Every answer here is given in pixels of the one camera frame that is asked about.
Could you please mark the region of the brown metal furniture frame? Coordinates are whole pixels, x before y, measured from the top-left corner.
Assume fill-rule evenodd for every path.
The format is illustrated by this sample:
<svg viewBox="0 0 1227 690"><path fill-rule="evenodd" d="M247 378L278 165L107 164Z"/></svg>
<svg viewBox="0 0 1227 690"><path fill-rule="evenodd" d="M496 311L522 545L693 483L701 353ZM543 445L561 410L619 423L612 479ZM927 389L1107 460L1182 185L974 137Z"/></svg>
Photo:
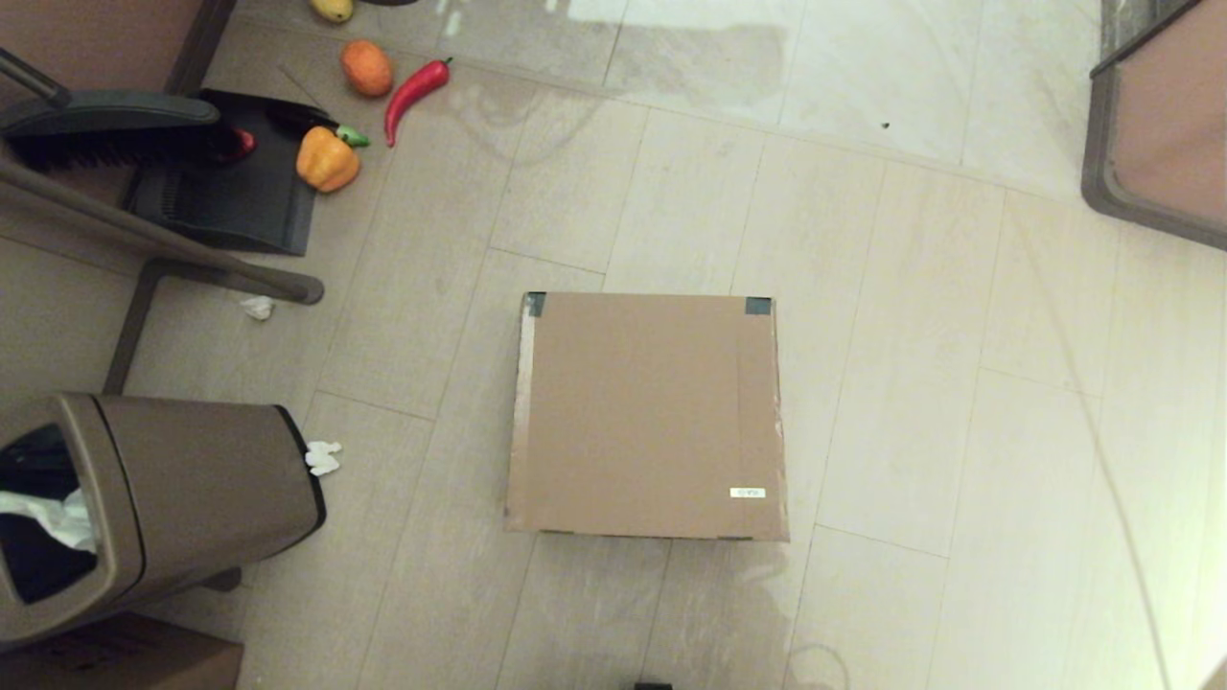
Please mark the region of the brown metal furniture frame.
<svg viewBox="0 0 1227 690"><path fill-rule="evenodd" d="M183 236L158 223L150 223L81 192L74 192L48 176L23 169L17 163L0 160L0 182L13 185L18 192L28 193L31 196L56 204L83 219L106 223L156 248L156 257L145 262L137 276L134 296L128 303L126 320L120 329L110 366L106 371L106 397L120 397L126 388L128 372L148 319L150 306L160 281L164 277L196 281L212 287L233 289L299 304L318 303L325 293L324 284L317 277L240 262L198 241L184 239Z"/></svg>

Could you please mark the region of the white paper waste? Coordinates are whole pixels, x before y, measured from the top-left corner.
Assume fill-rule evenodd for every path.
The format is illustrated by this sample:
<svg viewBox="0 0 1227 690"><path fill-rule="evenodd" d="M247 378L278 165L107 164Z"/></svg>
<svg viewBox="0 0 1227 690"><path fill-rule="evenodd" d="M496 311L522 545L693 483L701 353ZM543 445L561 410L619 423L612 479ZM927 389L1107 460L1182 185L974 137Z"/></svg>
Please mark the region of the white paper waste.
<svg viewBox="0 0 1227 690"><path fill-rule="evenodd" d="M81 487L67 494L65 498L0 491L0 514L33 519L48 537L56 539L64 546L90 554L97 552L98 534Z"/></svg>

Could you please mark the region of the orange toy bell pepper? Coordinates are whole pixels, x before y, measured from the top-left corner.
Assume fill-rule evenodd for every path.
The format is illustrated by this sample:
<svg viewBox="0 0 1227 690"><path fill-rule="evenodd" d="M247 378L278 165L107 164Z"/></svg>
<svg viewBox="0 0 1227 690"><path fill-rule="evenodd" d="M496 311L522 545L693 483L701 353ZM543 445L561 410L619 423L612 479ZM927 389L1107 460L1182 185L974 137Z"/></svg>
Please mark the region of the orange toy bell pepper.
<svg viewBox="0 0 1227 690"><path fill-rule="evenodd" d="M325 126L312 126L294 157L294 173L321 194L340 192L360 176L355 149Z"/></svg>

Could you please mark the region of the black plastic dustpan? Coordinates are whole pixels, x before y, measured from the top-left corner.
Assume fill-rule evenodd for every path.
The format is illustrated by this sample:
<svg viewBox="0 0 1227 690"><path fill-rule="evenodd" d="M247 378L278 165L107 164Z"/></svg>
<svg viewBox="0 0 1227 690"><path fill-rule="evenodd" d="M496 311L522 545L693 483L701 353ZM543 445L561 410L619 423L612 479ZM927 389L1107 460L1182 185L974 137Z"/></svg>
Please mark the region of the black plastic dustpan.
<svg viewBox="0 0 1227 690"><path fill-rule="evenodd" d="M294 173L302 139L276 130L265 118L265 106L283 99L220 90L200 90L196 97L215 106L232 126L253 134L256 149L228 165L139 169L124 207L209 247L304 255L317 192Z"/></svg>

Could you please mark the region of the brown table with grey rim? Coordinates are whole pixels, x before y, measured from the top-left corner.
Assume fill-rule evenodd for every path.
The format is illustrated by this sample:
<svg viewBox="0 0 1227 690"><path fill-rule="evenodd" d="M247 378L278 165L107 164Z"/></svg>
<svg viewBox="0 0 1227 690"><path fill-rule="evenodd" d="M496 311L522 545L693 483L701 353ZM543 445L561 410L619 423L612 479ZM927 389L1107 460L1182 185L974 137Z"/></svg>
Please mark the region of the brown table with grey rim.
<svg viewBox="0 0 1227 690"><path fill-rule="evenodd" d="M1103 36L1085 201L1227 252L1227 0L1106 0Z"/></svg>

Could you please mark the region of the red toy chili pepper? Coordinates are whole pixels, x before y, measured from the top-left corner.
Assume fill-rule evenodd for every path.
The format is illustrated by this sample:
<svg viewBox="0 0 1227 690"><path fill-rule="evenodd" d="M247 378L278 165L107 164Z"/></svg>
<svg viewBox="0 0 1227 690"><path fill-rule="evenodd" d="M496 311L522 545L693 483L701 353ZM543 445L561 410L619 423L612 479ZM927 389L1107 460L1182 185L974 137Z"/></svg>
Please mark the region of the red toy chili pepper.
<svg viewBox="0 0 1227 690"><path fill-rule="evenodd" d="M388 149L394 149L396 145L399 125L411 107L444 87L449 81L452 81L452 56L427 61L410 79L400 83L387 102L384 115L382 115L382 135L384 135Z"/></svg>

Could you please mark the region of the orange toy fruit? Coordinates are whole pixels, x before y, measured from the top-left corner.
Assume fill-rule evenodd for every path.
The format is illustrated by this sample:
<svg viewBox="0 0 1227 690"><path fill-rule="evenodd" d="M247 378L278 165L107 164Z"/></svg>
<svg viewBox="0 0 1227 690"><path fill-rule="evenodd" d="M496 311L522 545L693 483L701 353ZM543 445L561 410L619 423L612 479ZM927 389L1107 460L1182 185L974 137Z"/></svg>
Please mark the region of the orange toy fruit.
<svg viewBox="0 0 1227 690"><path fill-rule="evenodd" d="M380 98L393 88L393 61L371 41L348 42L340 52L340 65L352 90L361 96Z"/></svg>

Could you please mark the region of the dark toy eggplant green stem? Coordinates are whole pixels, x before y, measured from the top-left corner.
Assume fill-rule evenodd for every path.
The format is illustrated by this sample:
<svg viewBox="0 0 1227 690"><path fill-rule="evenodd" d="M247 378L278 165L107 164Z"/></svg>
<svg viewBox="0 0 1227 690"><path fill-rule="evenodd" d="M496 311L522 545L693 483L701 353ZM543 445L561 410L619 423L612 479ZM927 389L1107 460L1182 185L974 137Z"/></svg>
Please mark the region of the dark toy eggplant green stem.
<svg viewBox="0 0 1227 690"><path fill-rule="evenodd" d="M275 101L272 104L265 106L265 118L272 123L276 130L288 136L302 139L312 129L323 126L323 129L336 135L350 149L368 149L371 145L371 140L356 131L355 126L346 126L346 124L334 122L333 117L317 108L317 106Z"/></svg>

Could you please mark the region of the brown trash bin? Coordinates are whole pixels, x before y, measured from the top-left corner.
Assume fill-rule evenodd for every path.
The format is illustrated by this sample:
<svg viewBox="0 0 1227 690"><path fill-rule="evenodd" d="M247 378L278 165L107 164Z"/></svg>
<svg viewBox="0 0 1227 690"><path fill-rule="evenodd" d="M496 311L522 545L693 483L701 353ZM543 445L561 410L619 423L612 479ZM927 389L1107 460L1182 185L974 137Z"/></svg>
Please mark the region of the brown trash bin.
<svg viewBox="0 0 1227 690"><path fill-rule="evenodd" d="M275 403L58 393L0 411L0 449L61 428L97 530L97 567L26 604L0 556L0 654L147 607L290 550L326 505Z"/></svg>

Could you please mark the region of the brown cardboard shoe box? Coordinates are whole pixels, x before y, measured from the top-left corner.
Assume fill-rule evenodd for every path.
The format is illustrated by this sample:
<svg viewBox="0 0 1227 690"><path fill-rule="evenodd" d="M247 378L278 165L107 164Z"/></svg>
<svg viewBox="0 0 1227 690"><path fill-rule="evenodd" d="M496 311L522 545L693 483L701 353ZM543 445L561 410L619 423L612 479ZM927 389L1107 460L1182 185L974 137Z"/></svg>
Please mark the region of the brown cardboard shoe box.
<svg viewBox="0 0 1227 690"><path fill-rule="evenodd" d="M524 293L503 524L789 541L775 300Z"/></svg>

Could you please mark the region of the brown furniture panel dark edge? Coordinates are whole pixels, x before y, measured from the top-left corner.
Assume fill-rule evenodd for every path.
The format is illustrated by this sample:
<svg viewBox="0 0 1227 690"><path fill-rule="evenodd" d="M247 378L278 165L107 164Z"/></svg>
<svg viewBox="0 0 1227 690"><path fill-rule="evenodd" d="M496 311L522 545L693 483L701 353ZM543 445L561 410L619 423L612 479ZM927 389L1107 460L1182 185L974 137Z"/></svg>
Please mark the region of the brown furniture panel dark edge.
<svg viewBox="0 0 1227 690"><path fill-rule="evenodd" d="M0 0L0 48L72 91L202 83L237 0Z"/></svg>

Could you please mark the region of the black broom with grey head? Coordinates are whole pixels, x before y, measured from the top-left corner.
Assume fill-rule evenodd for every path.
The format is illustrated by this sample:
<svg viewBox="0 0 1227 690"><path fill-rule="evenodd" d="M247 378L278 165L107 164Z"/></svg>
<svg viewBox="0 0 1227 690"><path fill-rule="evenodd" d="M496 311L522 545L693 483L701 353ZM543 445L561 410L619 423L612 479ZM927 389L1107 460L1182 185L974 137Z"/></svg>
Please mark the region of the black broom with grey head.
<svg viewBox="0 0 1227 690"><path fill-rule="evenodd" d="M210 103L131 90L72 92L0 48L0 74L36 93L0 110L0 139L29 169L215 163L232 124Z"/></svg>

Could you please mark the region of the black bin liner bag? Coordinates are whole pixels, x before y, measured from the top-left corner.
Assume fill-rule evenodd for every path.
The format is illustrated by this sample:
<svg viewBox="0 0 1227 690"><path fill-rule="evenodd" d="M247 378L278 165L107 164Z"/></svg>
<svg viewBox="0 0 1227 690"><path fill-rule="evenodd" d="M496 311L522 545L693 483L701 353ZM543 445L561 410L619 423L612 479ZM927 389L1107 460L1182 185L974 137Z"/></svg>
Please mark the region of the black bin liner bag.
<svg viewBox="0 0 1227 690"><path fill-rule="evenodd" d="M81 487L61 428L47 425L0 448L0 491L65 498ZM97 567L97 554L72 550L48 537L36 521L0 514L0 556L26 604L44 600Z"/></svg>

